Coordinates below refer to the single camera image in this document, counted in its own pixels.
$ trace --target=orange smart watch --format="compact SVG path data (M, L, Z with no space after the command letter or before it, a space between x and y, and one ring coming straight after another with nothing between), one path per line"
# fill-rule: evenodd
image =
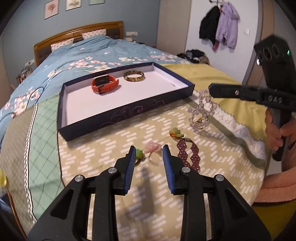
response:
M91 82L91 88L94 93L103 94L114 90L119 84L119 80L111 75L102 75L95 77Z

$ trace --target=clothes pile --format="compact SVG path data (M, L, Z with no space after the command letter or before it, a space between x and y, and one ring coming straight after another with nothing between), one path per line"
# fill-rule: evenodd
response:
M187 50L185 53L177 54L177 56L186 59L194 64L210 65L210 61L205 53L197 49Z

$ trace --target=green bead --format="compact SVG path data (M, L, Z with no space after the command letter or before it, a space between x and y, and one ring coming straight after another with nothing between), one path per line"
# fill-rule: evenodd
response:
M170 130L170 133L171 133L171 134L174 134L174 135L181 135L181 131L178 130L177 127L172 128L172 129Z
M140 150L140 149L136 149L136 158L137 159L143 159L143 157L144 157L143 151Z

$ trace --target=wooden bed frame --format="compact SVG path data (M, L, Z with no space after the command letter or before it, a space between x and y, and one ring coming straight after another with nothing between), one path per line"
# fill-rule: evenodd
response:
M50 45L74 38L74 43L82 41L83 33L107 29L107 36L113 39L123 39L123 21L95 23L56 34L34 45L35 62L39 66L50 54Z

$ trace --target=black jacket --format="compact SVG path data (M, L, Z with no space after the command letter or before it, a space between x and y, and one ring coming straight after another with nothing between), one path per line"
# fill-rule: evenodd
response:
M200 23L200 39L209 39L213 45L215 44L219 17L220 9L214 6Z

